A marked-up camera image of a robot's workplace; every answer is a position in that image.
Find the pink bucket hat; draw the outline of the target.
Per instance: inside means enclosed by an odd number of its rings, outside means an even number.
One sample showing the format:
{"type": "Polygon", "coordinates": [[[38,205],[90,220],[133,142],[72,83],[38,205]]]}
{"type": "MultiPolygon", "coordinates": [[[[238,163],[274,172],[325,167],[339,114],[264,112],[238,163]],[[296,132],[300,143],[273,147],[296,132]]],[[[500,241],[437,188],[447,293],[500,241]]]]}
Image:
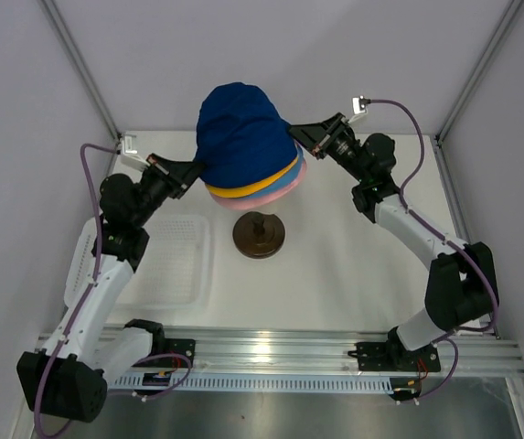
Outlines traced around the pink bucket hat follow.
{"type": "Polygon", "coordinates": [[[212,199],[225,209],[252,210],[273,203],[294,190],[304,179],[307,164],[302,155],[297,157],[297,163],[282,177],[270,186],[251,195],[239,198],[224,198],[210,192],[212,199]]]}

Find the light blue bucket hat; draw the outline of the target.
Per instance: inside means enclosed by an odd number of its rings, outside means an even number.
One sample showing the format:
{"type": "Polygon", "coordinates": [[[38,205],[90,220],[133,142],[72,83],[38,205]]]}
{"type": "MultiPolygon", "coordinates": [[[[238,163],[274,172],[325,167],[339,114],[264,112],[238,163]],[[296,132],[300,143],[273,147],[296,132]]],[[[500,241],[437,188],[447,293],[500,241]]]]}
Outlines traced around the light blue bucket hat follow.
{"type": "Polygon", "coordinates": [[[306,161],[304,157],[303,149],[299,145],[295,145],[295,151],[298,155],[300,155],[300,158],[302,161],[299,165],[297,165],[293,170],[291,170],[288,174],[286,174],[284,177],[280,178],[277,182],[271,184],[266,189],[260,190],[259,192],[256,192],[255,194],[249,195],[247,197],[243,198],[229,198],[231,200],[233,199],[258,199],[258,198],[268,198],[268,197],[280,197],[281,193],[284,192],[287,188],[289,188],[291,185],[297,185],[298,181],[304,177],[304,173],[306,171],[306,161]]]}

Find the dark blue hat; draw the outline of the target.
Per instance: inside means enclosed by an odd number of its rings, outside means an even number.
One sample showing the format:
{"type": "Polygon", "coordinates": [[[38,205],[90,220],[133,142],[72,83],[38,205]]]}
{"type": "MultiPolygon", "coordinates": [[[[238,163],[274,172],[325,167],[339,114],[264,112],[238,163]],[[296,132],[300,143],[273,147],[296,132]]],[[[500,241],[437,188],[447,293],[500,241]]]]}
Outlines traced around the dark blue hat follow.
{"type": "Polygon", "coordinates": [[[196,143],[200,178],[215,190],[270,185],[298,162],[288,123],[261,88],[243,82],[219,85],[201,103],[196,143]]]}

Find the yellow hat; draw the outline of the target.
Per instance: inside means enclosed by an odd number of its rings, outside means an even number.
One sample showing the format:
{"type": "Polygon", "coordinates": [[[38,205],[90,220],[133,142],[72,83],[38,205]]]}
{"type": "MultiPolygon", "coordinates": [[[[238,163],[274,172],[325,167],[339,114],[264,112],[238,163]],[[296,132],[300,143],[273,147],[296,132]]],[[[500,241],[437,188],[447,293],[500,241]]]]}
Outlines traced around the yellow hat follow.
{"type": "Polygon", "coordinates": [[[222,187],[214,187],[210,184],[206,184],[205,187],[211,194],[221,197],[221,198],[247,197],[249,195],[255,194],[256,192],[259,192],[260,190],[266,189],[271,184],[277,182],[280,178],[284,177],[291,170],[293,170],[297,165],[299,165],[301,161],[302,159],[300,158],[300,155],[297,155],[296,158],[281,171],[269,177],[266,177],[258,182],[251,183],[243,187],[222,188],[222,187]]]}

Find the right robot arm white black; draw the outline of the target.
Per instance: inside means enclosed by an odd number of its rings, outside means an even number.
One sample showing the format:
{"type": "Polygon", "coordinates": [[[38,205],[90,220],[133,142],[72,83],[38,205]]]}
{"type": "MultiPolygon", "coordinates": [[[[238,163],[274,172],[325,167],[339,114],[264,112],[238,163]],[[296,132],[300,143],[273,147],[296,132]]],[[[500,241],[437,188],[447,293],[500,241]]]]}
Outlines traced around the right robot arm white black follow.
{"type": "Polygon", "coordinates": [[[289,135],[317,159],[331,157],[357,180],[356,210],[401,241],[424,265],[423,309],[391,329],[383,343],[358,343],[351,356],[362,370],[413,371],[434,354],[433,345],[467,323],[498,310],[491,250],[439,230],[412,207],[391,171],[395,142],[386,134],[356,138],[341,113],[320,122],[291,125],[289,135]]]}

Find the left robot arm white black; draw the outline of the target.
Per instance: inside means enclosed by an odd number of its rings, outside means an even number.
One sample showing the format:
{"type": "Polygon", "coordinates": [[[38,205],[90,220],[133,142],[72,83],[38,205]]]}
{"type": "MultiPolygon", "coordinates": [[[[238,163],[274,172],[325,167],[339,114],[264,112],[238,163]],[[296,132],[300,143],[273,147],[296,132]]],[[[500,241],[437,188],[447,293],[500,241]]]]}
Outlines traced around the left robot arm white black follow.
{"type": "Polygon", "coordinates": [[[119,336],[98,348],[107,317],[137,273],[149,234],[147,221],[165,200],[182,198],[204,170],[196,161],[151,154],[139,181],[112,174],[92,196],[96,238],[91,273],[58,327],[37,352],[25,352],[16,365],[36,429],[43,415],[90,423],[100,414],[110,385],[133,366],[191,369],[190,356],[169,348],[162,325],[133,319],[119,336]]]}

